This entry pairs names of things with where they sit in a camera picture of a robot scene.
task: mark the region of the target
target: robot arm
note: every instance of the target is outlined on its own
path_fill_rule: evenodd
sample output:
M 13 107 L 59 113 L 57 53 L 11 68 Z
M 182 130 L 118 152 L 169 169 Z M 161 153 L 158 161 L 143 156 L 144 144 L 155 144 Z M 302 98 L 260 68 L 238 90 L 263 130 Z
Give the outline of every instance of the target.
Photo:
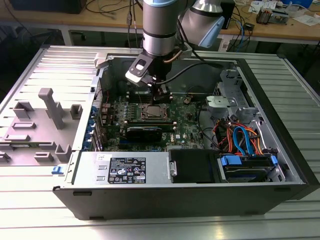
M 125 74 L 126 78 L 149 87 L 166 80 L 176 52 L 184 50 L 176 44 L 178 19 L 189 43 L 211 47 L 224 23 L 220 2 L 144 0 L 143 51 Z

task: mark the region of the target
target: circuit board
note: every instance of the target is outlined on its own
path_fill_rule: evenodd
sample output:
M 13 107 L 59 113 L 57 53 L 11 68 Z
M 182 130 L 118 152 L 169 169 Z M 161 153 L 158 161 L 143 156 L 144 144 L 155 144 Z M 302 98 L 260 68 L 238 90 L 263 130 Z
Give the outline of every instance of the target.
M 177 95 L 170 104 L 148 106 L 146 103 L 130 103 L 124 97 L 118 97 L 107 111 L 109 119 L 104 123 L 107 136 L 104 151 L 167 152 L 169 149 L 203 149 L 204 142 L 196 121 L 196 102 L 187 105 L 184 103 L 185 98 L 185 95 Z M 161 128 L 161 141 L 127 143 L 122 133 L 136 125 Z

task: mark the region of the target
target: desk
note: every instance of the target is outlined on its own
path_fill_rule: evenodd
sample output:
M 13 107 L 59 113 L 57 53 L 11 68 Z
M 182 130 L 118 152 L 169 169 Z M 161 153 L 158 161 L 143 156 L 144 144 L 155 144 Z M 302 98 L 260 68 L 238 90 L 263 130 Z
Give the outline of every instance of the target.
M 100 1 L 101 4 L 117 2 L 116 0 Z M 112 10 L 124 7 L 128 5 L 128 2 L 128 0 L 123 0 L 118 5 L 110 6 L 105 9 Z M 99 10 L 96 2 L 93 2 L 89 7 L 95 11 Z M 118 33 L 126 33 L 128 30 L 126 23 L 128 8 L 117 11 L 115 15 L 116 19 L 111 19 L 99 13 L 90 12 L 86 9 L 83 9 L 80 14 L 67 14 L 58 12 L 16 11 L 12 9 L 10 4 L 9 8 L 19 21 L 21 21 L 27 28 L 59 29 L 62 32 L 65 45 L 73 45 L 72 37 L 70 35 L 71 30 Z M 287 25 L 261 25 L 256 23 L 256 14 L 247 13 L 248 8 L 248 6 L 240 6 L 239 10 L 246 22 L 255 25 L 253 35 L 251 36 L 251 40 L 253 41 L 315 45 L 320 40 L 320 24 L 307 26 L 293 19 L 289 19 Z M 310 9 L 313 11 L 319 10 L 320 12 L 320 6 L 316 6 L 314 4 L 311 5 Z M 135 7 L 135 10 L 138 33 L 142 33 L 142 11 L 138 6 Z M 3 1 L 0 1 L 0 22 L 1 25 L 4 26 L 19 26 L 5 8 Z M 238 34 L 239 30 L 235 22 L 232 21 L 229 28 L 221 30 L 220 35 L 218 36 L 223 39 L 219 50 L 225 51 L 226 46 L 228 47 L 229 41 L 236 38 Z

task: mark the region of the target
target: power supply label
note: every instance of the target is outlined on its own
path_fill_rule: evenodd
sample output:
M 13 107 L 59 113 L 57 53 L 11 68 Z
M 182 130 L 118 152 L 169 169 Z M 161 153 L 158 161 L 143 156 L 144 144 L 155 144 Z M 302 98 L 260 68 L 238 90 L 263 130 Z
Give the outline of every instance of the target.
M 110 184 L 145 184 L 146 183 L 145 157 L 112 157 L 110 159 Z

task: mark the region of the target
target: metal slotted surface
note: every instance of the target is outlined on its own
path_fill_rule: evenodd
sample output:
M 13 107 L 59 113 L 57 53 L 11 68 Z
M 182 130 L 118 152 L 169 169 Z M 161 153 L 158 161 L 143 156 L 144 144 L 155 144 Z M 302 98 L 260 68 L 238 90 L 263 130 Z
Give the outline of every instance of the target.
M 16 91 L 14 99 L 33 101 L 40 86 L 52 86 L 65 106 L 81 102 L 94 74 L 94 57 L 112 48 L 50 47 Z M 274 108 L 320 180 L 320 107 L 306 82 L 276 55 L 207 53 L 203 57 L 246 59 Z M 1 112 L 13 117 L 7 107 Z M 175 219 L 81 221 L 52 193 L 63 177 L 51 167 L 0 167 L 0 236 L 10 239 L 190 239 L 190 240 L 318 240 L 320 191 L 288 201 L 265 215 Z

